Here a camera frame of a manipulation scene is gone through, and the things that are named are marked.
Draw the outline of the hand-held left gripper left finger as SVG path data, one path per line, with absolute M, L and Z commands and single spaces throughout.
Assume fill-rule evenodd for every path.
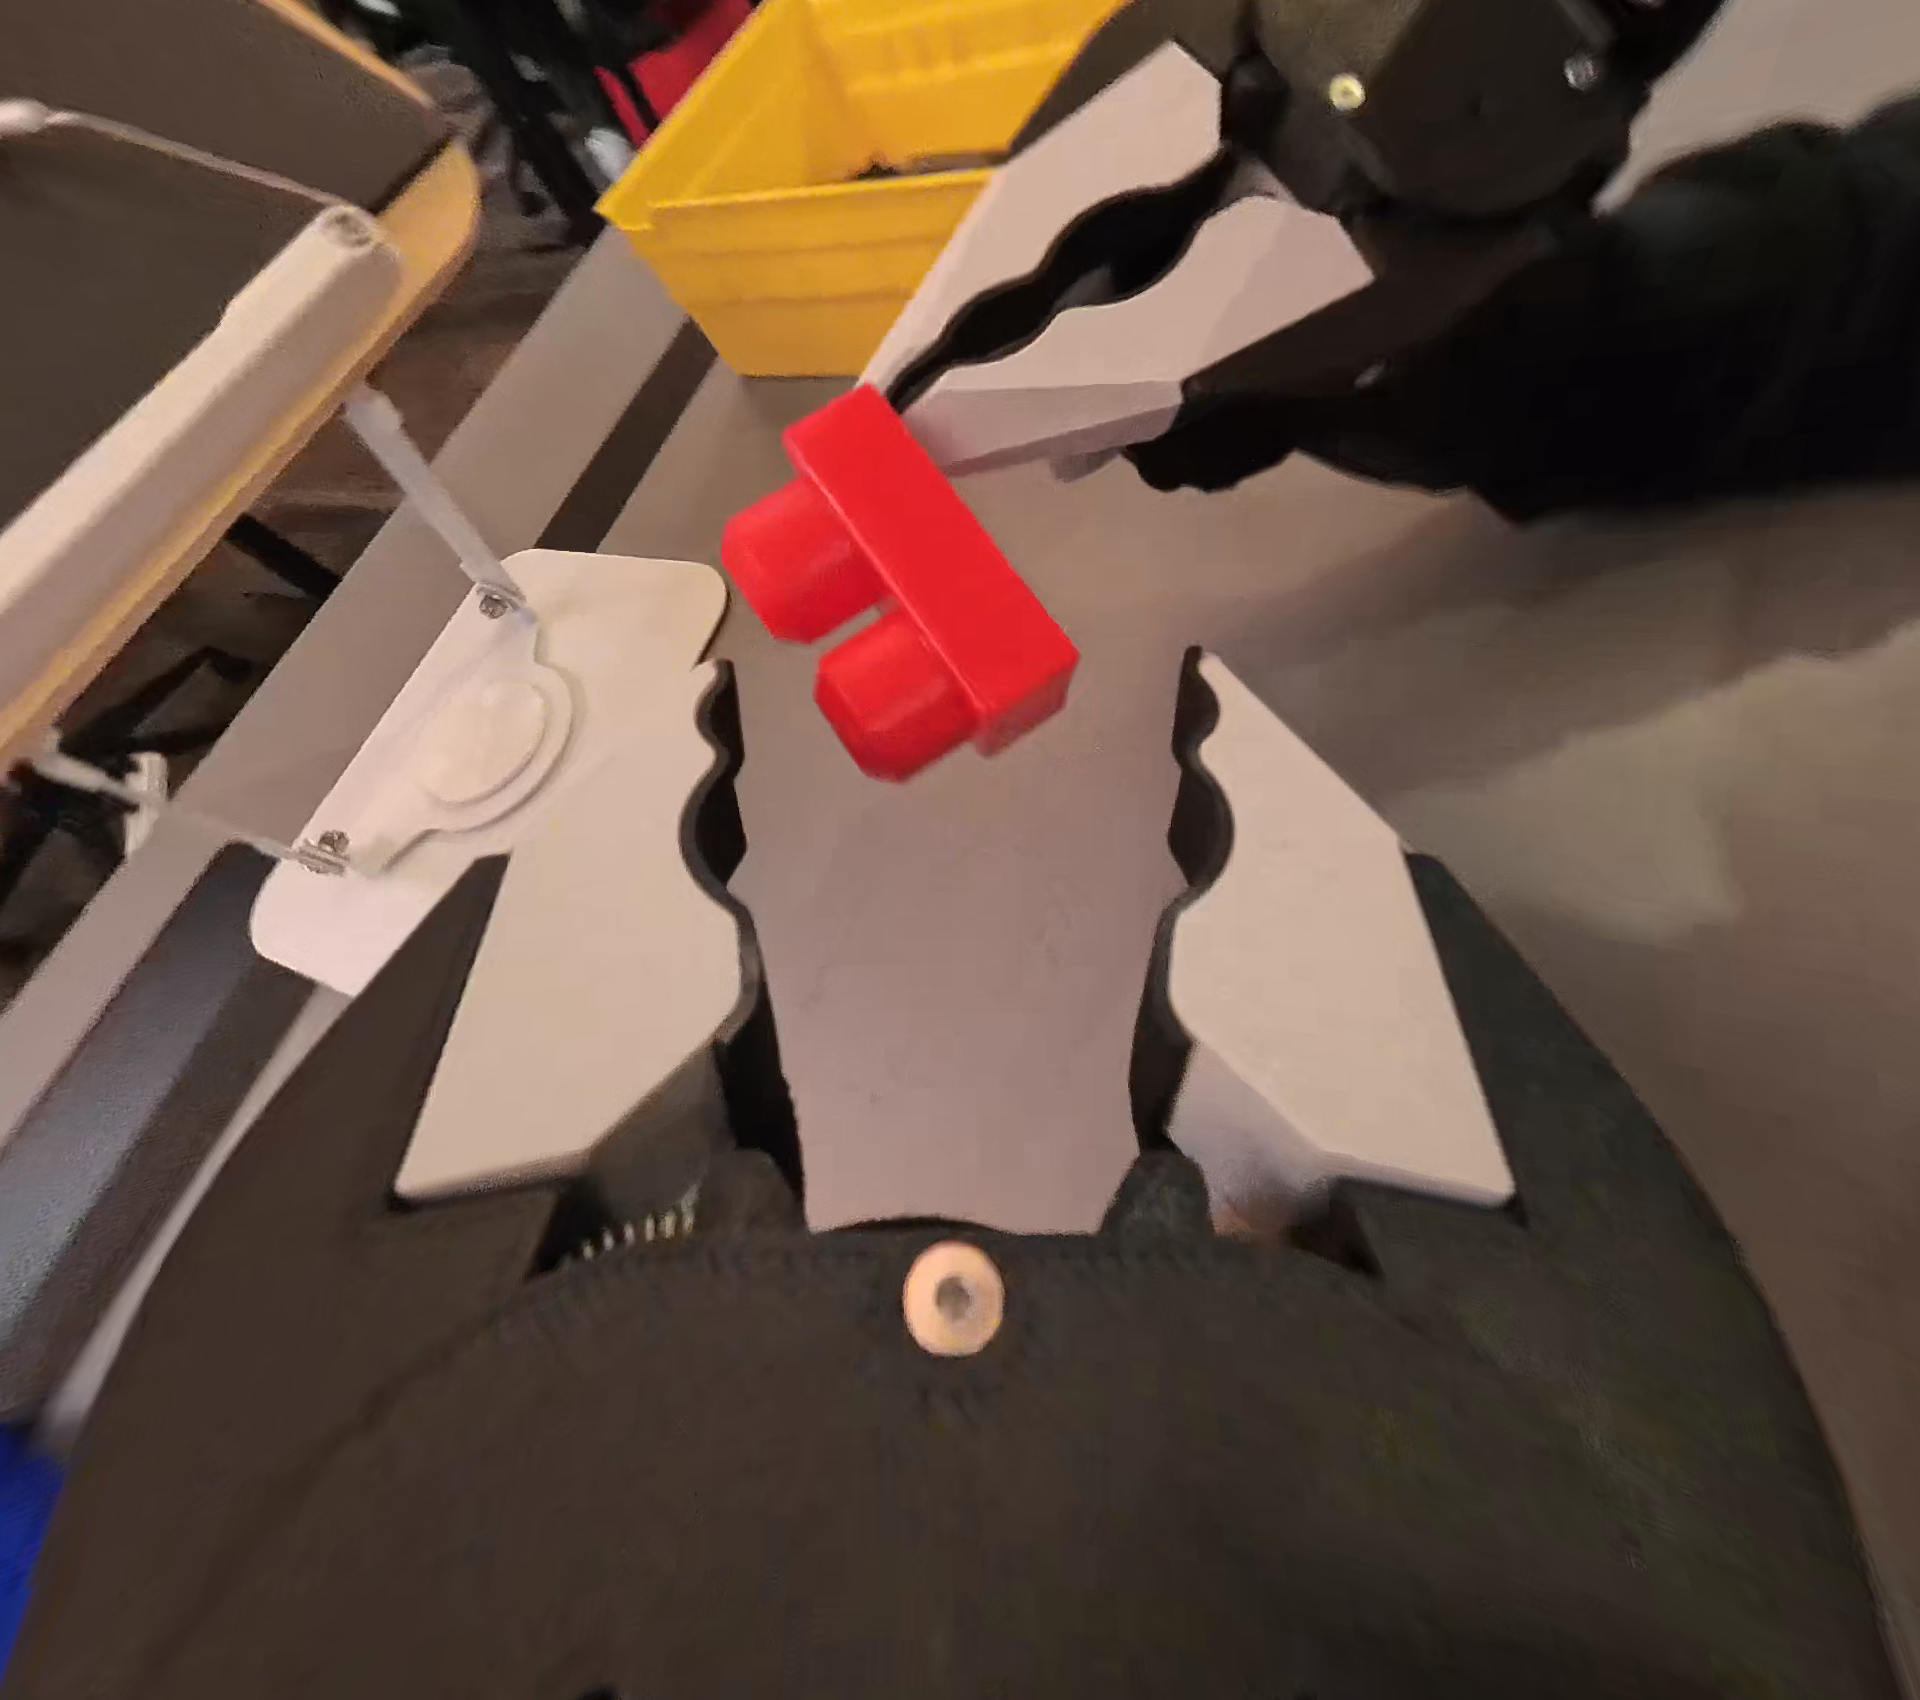
M 642 1224 L 730 1155 L 803 1201 L 765 964 L 731 891 L 744 761 L 731 663 L 705 660 L 509 853 L 402 1201 L 548 1187 Z

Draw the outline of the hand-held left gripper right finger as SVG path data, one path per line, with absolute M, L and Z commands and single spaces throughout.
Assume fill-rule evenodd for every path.
M 1178 887 L 1128 1094 L 1211 1231 L 1280 1236 L 1345 1187 L 1505 1209 L 1515 1175 L 1398 832 L 1229 669 L 1190 648 L 1168 750 Z

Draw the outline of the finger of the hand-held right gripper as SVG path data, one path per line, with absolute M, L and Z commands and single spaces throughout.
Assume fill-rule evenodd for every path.
M 897 394 L 966 309 L 1033 281 L 1092 213 L 1197 175 L 1219 151 L 1219 110 L 1219 78 L 1169 43 L 1044 128 L 972 201 L 876 345 L 865 386 Z
M 1064 479 L 1173 425 L 1192 379 L 1376 275 L 1332 216 L 1267 192 L 1208 216 L 1129 296 L 1067 309 L 996 363 L 941 370 L 899 417 L 948 476 L 1047 465 Z

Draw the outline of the red toy block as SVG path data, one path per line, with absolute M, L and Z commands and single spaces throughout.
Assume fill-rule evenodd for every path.
M 884 394 L 857 385 L 779 446 L 788 481 L 728 518 L 721 569 L 770 636 L 825 644 L 813 702 L 863 776 L 992 757 L 1064 710 L 1076 644 Z

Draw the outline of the yellow plastic bin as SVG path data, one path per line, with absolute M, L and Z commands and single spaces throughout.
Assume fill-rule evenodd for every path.
M 742 379 L 849 379 L 1128 0 L 759 0 L 599 213 Z

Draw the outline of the blue plastic bin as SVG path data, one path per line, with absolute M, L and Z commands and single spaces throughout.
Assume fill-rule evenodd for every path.
M 1 1615 L 0 1659 L 8 1668 L 24 1625 L 63 1469 L 32 1434 L 1 1425 Z

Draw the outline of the person's right forearm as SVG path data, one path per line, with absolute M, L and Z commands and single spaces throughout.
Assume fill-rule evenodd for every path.
M 1681 156 L 1596 251 L 1604 505 L 1915 482 L 1915 93 Z

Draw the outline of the red bag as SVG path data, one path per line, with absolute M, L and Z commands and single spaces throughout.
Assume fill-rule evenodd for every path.
M 749 0 L 654 0 L 642 13 L 642 52 L 628 62 L 626 78 L 607 67 L 592 71 L 631 148 L 646 144 L 752 13 Z

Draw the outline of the wooden board with black mat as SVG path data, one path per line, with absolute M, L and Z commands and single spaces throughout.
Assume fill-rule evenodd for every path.
M 416 85 L 297 0 L 1 0 L 4 101 L 98 114 L 247 162 L 369 215 L 402 285 L 359 377 L 155 585 L 30 759 L 464 266 L 468 152 Z M 86 135 L 4 142 L 4 529 L 200 345 L 320 210 Z

